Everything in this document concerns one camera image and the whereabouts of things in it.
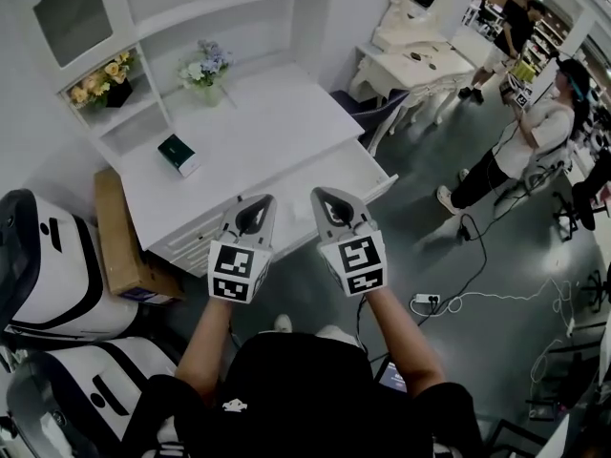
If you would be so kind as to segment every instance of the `power strip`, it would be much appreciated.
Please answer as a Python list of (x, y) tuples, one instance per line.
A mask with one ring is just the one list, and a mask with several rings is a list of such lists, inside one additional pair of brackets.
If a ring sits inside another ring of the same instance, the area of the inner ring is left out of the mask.
[(413, 301), (416, 303), (425, 303), (428, 305), (434, 303), (437, 305), (441, 301), (441, 297), (434, 294), (416, 294), (413, 296)]

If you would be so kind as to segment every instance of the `person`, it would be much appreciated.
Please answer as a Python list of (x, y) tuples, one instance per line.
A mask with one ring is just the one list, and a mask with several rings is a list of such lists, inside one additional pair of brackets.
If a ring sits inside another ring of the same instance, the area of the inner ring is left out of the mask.
[(516, 6), (510, 18), (503, 23), (503, 31), (496, 37), (495, 45), (484, 66), (475, 72), (471, 86), (463, 88), (458, 96), (464, 99), (473, 95), (478, 103), (484, 103), (481, 87), (493, 74), (505, 74), (514, 66), (528, 39), (533, 35), (535, 23), (541, 20), (543, 15), (545, 7), (537, 0), (529, 1), (526, 9)]
[(559, 63), (556, 74), (558, 97), (546, 98), (524, 113), (512, 101), (516, 120), (507, 126), (500, 140), (471, 169), (459, 174), (462, 180), (451, 192), (441, 185), (437, 199), (453, 215), (478, 202), (509, 178), (519, 179), (533, 158), (565, 145), (589, 116), (590, 75), (579, 61)]
[(192, 457), (216, 447), (294, 454), (333, 444), (379, 449), (392, 443), (414, 457), (431, 458), (433, 451), (482, 456), (469, 392), (447, 381), (439, 358), (389, 288), (366, 297), (407, 395), (375, 383), (365, 351), (339, 328), (318, 336), (295, 333), (287, 316), (276, 331), (238, 350), (219, 385), (234, 305), (211, 298), (175, 376), (156, 375), (143, 390), (123, 438), (125, 456), (153, 449), (170, 416), (178, 435), (169, 438), (173, 456), (181, 456), (177, 439)]

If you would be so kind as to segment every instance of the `white wall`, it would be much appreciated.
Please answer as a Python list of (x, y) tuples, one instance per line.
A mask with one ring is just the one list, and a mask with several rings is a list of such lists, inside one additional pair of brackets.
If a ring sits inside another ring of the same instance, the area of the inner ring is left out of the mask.
[[(329, 91), (345, 89), (354, 75), (354, 49), (371, 39), (389, 7), (390, 0), (331, 0), (323, 44), (321, 85)], [(453, 11), (441, 23), (440, 31), (452, 38), (471, 0), (453, 0)]]
[(0, 0), (0, 197), (26, 186), (73, 214), (95, 214), (93, 174), (107, 166), (71, 128)]

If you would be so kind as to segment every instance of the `white flower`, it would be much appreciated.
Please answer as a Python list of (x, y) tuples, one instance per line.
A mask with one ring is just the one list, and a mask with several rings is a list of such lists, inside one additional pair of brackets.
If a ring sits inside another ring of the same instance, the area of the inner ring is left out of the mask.
[(203, 78), (203, 74), (201, 74), (201, 64), (200, 63), (191, 63), (188, 67), (189, 74), (194, 80), (200, 80)]

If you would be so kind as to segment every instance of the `black cap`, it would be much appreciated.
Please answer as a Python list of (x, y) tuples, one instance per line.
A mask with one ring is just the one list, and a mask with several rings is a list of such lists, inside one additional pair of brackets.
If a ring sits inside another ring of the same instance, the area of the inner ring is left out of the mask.
[(590, 93), (590, 73), (577, 59), (565, 59), (558, 62), (560, 71), (569, 76), (570, 83), (579, 100), (585, 100)]

